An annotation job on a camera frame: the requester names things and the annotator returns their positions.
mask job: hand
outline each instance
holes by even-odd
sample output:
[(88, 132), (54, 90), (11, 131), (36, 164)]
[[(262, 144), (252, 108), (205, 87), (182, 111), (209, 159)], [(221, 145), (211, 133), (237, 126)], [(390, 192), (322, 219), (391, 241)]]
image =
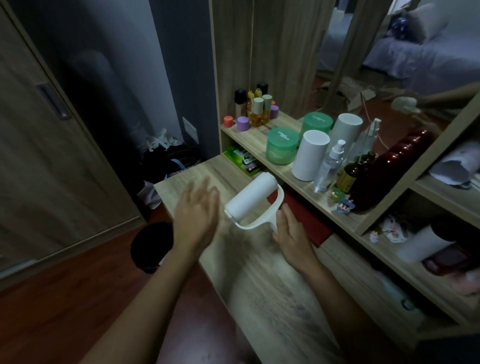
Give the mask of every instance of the hand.
[(218, 226), (218, 189), (208, 189), (206, 177), (197, 190), (189, 183), (173, 219), (173, 248), (198, 260), (212, 242)]
[(301, 274), (310, 273), (320, 265), (305, 229), (287, 204), (283, 204), (276, 213), (276, 227), (278, 235), (274, 233), (273, 239), (288, 264)]

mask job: trash bin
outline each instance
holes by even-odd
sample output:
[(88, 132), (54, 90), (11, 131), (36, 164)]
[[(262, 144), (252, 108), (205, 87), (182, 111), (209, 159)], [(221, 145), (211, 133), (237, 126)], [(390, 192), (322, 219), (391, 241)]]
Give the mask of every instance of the trash bin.
[(145, 226), (135, 236), (130, 247), (130, 256), (137, 268), (145, 273), (153, 274), (172, 247), (172, 224), (154, 222)]

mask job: lint roller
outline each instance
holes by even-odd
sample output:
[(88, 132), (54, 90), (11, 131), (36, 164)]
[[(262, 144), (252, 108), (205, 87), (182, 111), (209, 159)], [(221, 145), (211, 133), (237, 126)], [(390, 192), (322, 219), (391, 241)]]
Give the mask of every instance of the lint roller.
[[(240, 225), (239, 222), (248, 215), (263, 199), (277, 190), (278, 196), (275, 202), (254, 222), (248, 225)], [(225, 205), (225, 214), (231, 218), (240, 229), (250, 230), (269, 222), (275, 233), (276, 212), (283, 202), (285, 194), (275, 177), (268, 172), (262, 172), (257, 178), (249, 183), (234, 198)]]

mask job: wire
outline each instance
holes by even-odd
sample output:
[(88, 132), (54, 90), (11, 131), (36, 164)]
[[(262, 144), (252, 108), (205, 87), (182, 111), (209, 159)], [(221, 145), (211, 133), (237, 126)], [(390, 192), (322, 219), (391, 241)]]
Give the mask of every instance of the wire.
[[(360, 98), (361, 98), (361, 100), (362, 100), (362, 102), (363, 102), (363, 108), (365, 109), (365, 114), (367, 114), (368, 122), (371, 124), (372, 121), (371, 121), (371, 119), (370, 119), (370, 116), (368, 115), (367, 104), (365, 103), (365, 96), (363, 95), (362, 92), (360, 92)], [(390, 147), (386, 146), (385, 143), (384, 143), (384, 141), (381, 139), (379, 132), (380, 132), (380, 130), (377, 132), (378, 140), (380, 140), (380, 143), (382, 143), (382, 145), (383, 145), (385, 148), (387, 148), (387, 150), (390, 149)]]

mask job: orange lid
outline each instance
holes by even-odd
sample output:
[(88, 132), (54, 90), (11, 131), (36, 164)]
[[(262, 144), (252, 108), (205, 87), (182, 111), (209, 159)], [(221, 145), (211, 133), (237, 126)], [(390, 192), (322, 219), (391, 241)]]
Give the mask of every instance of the orange lid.
[(224, 116), (223, 125), (225, 125), (226, 128), (231, 128), (233, 126), (233, 117), (230, 115)]

